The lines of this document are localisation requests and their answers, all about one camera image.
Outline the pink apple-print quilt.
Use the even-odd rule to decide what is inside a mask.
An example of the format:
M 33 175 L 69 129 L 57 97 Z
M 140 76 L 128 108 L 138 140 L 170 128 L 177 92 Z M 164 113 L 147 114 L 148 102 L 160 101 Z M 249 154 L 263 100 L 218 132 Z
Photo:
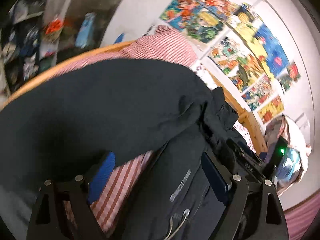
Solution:
M 246 141 L 247 146 L 255 153 L 256 151 L 255 151 L 253 141 L 251 139 L 248 129 L 238 121 L 235 122 L 233 127 L 241 134 L 241 136 Z

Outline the oranges and cup drawing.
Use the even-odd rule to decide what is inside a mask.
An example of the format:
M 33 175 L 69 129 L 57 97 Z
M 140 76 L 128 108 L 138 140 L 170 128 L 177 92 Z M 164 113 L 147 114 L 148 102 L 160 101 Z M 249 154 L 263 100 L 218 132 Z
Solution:
M 213 45 L 208 57 L 217 65 L 219 70 L 228 77 L 235 76 L 239 66 L 247 63 L 249 49 L 242 39 L 230 30 L 220 42 Z

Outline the mermaid girl drawing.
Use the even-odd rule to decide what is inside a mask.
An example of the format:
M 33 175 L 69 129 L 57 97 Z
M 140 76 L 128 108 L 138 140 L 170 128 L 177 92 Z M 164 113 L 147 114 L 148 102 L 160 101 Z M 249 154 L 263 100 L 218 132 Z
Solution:
M 159 18 L 178 31 L 183 31 L 201 8 L 200 0 L 172 0 Z

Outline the blue sea beach drawing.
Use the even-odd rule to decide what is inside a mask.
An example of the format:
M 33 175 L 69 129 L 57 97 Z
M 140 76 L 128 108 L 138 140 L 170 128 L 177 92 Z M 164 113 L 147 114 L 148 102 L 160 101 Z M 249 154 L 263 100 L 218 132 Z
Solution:
M 275 79 L 289 65 L 281 44 L 264 23 L 249 38 L 247 44 L 270 79 Z

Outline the red 2024 festive drawing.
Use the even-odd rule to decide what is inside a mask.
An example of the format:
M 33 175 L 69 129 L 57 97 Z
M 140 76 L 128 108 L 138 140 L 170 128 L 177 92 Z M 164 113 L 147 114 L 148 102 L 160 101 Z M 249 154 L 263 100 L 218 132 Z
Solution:
M 242 98 L 247 103 L 249 108 L 254 111 L 262 105 L 271 95 L 273 89 L 269 78 L 263 75 L 248 91 L 246 91 Z

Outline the blond boy drawing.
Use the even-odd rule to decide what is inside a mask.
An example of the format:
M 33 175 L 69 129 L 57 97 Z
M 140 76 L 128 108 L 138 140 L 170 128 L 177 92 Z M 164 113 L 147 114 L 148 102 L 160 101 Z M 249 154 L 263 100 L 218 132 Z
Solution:
M 186 27 L 187 36 L 203 44 L 208 44 L 223 30 L 224 23 L 212 12 L 202 8 Z

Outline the red-haired green-coat figure drawing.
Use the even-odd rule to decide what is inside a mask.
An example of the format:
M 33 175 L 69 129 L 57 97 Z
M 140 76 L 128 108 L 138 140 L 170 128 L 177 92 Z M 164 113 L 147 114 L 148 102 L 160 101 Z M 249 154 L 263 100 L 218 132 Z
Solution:
M 280 83 L 283 93 L 286 93 L 299 79 L 300 73 L 294 61 L 292 61 L 277 77 L 277 81 Z

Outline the yellow bear drawing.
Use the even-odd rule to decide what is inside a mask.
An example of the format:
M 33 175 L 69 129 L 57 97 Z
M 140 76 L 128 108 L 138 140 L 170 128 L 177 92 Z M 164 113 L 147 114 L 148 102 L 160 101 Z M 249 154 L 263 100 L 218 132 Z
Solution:
M 278 95 L 272 99 L 268 104 L 258 111 L 258 115 L 262 120 L 263 124 L 271 121 L 276 115 L 284 111 L 284 104 L 281 97 Z

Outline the moon and stars drawing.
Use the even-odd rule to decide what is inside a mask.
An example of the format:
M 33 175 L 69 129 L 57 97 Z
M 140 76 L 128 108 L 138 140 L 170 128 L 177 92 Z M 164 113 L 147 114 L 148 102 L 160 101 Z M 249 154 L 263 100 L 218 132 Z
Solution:
M 253 11 L 251 5 L 242 3 L 242 5 L 229 16 L 227 24 L 246 42 L 249 42 L 252 41 L 253 36 L 263 24 L 263 20 Z

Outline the landscape dinosaur drawing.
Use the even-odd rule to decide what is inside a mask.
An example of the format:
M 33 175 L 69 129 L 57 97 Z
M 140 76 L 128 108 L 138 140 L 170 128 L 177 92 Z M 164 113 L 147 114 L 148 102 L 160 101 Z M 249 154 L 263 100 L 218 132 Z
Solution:
M 236 61 L 238 65 L 228 74 L 228 78 L 242 93 L 265 72 L 252 54 L 248 54 L 246 57 L 237 56 Z

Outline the black winter jacket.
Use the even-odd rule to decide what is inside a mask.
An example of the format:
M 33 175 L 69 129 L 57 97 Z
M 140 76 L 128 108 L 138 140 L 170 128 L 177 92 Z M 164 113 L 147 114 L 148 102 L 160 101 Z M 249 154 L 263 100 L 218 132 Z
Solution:
M 242 141 L 223 90 L 187 67 L 106 60 L 53 78 L 1 111 L 1 218 L 25 239 L 39 187 L 84 174 L 105 151 L 120 166 L 159 151 L 128 201 L 114 239 L 208 239 L 222 212 L 201 168 L 208 146 Z

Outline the red checkered pillow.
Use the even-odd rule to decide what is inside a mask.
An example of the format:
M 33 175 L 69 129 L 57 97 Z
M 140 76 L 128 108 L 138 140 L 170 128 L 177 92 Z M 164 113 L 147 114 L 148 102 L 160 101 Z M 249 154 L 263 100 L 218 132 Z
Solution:
M 167 100 L 165 86 L 155 76 L 155 67 L 167 64 L 191 66 L 197 59 L 186 39 L 172 28 L 160 25 L 155 33 L 141 37 L 120 50 L 103 51 L 64 63 L 57 76 L 76 70 L 91 70 L 93 64 L 104 71 L 92 96 L 106 110 L 92 134 L 116 155 L 116 166 L 101 196 L 91 204 L 103 232 L 116 226 L 117 214 L 150 160 L 158 139 L 159 121 L 154 102 Z

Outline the bagged bedding bundle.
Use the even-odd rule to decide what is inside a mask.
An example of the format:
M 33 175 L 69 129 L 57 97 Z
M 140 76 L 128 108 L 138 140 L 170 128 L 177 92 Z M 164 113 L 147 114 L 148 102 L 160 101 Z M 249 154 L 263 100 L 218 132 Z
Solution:
M 298 125 L 287 115 L 271 120 L 265 129 L 266 177 L 270 176 L 278 196 L 300 183 L 308 170 L 311 146 Z

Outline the orange-haired girl drawing top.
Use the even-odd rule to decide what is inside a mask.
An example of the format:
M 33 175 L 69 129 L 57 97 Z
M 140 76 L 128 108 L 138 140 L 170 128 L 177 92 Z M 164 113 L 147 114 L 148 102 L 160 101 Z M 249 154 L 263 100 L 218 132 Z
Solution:
M 200 0 L 200 3 L 222 20 L 227 20 L 239 8 L 239 5 L 230 0 Z

